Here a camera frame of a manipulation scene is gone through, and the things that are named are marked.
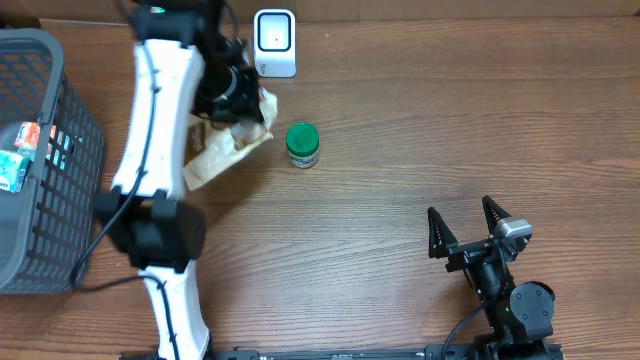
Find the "teal tissue pack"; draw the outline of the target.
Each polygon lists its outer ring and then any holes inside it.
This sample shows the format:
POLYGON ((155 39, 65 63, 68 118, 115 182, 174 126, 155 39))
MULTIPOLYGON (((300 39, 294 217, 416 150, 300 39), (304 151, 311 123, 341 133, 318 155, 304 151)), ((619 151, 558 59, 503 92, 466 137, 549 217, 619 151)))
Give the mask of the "teal tissue pack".
POLYGON ((30 159, 13 151, 2 150, 0 158, 1 189, 19 193, 23 187, 30 159))

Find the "brown white snack bag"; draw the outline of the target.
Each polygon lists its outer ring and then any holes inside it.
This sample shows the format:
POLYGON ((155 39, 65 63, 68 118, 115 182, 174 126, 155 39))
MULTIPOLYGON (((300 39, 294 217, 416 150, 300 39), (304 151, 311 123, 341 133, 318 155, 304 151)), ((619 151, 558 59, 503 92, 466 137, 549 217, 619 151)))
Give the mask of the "brown white snack bag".
POLYGON ((246 120, 237 123, 210 122, 194 116, 192 109, 183 167, 189 190, 203 187, 273 138, 271 128, 278 118, 278 97, 261 85, 259 94, 263 124, 246 120))

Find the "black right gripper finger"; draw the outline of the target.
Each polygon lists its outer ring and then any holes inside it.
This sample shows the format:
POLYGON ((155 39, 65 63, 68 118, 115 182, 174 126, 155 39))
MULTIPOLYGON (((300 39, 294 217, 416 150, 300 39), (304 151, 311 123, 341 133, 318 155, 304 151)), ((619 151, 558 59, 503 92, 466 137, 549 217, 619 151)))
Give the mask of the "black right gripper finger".
POLYGON ((511 219, 511 215, 489 195, 485 195, 482 198, 482 206, 489 233, 491 235, 504 235, 504 226, 511 219))
POLYGON ((428 255, 430 258, 448 257, 452 249, 458 245, 458 241, 434 207, 430 207, 427 214, 429 224, 428 255))

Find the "orange tissue pack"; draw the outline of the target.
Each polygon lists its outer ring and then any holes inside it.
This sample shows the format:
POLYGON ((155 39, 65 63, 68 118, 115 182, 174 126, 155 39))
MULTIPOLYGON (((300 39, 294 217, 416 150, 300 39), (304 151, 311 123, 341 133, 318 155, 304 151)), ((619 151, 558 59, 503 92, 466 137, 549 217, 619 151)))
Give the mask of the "orange tissue pack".
POLYGON ((41 126, 36 122, 23 122, 16 135, 14 145, 22 150, 36 150, 39 144, 41 126))

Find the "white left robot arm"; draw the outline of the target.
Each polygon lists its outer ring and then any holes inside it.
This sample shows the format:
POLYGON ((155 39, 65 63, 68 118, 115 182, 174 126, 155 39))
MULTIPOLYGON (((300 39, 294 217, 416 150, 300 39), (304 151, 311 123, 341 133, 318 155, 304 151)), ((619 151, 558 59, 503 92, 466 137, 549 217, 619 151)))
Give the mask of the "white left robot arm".
POLYGON ((129 132, 111 188, 97 195, 101 235, 124 253, 151 300, 158 359, 210 359, 196 267, 203 213, 184 199, 192 120, 267 129, 265 93, 247 40, 226 35, 226 1, 139 1, 125 17, 134 33, 135 91, 129 132))

